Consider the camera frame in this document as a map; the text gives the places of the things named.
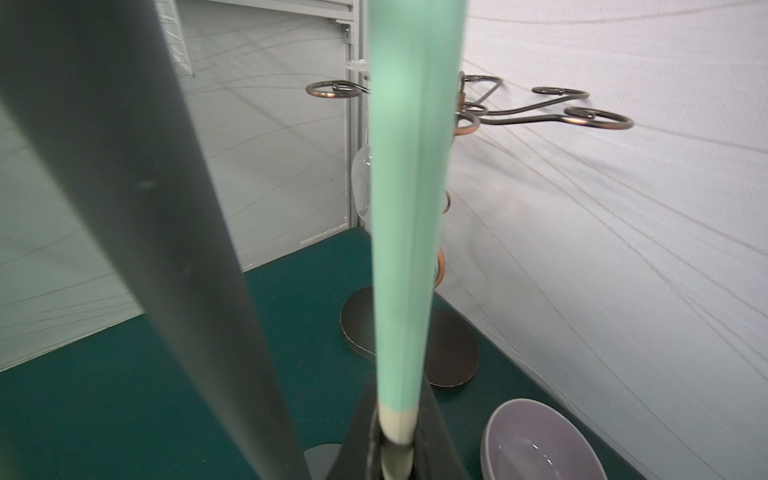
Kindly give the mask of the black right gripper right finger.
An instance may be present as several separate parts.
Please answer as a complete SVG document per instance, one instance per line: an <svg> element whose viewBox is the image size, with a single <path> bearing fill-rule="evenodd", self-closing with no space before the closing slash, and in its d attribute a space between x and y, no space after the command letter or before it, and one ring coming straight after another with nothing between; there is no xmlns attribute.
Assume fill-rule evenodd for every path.
<svg viewBox="0 0 768 480"><path fill-rule="evenodd" d="M413 450L413 479L470 479L444 422L432 386L425 377L422 378Z"/></svg>

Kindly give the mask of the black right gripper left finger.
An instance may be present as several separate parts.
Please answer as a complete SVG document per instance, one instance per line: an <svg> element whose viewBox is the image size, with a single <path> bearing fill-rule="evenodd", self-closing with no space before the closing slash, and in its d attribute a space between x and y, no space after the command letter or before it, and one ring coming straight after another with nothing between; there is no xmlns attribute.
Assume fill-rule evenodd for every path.
<svg viewBox="0 0 768 480"><path fill-rule="evenodd" d="M327 480L380 480L382 476L382 431L378 415L376 376L363 388L339 454Z"/></svg>

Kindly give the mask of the mint cream utensil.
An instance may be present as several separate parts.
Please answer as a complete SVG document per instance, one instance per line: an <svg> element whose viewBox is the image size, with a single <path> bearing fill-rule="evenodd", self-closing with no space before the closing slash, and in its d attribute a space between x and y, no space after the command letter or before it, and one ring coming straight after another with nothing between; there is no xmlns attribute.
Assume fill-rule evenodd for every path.
<svg viewBox="0 0 768 480"><path fill-rule="evenodd" d="M377 412L387 479L413 469L466 10L463 1L370 5Z"/></svg>

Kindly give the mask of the grey utensil rack stand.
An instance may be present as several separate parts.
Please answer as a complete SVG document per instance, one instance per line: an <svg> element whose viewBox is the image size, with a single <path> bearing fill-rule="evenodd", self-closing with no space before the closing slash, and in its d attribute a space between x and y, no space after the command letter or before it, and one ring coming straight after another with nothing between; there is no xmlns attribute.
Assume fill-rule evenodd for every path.
<svg viewBox="0 0 768 480"><path fill-rule="evenodd" d="M244 272L343 231L337 25L178 1L1 5L1 367L145 312L261 479L309 472Z"/></svg>

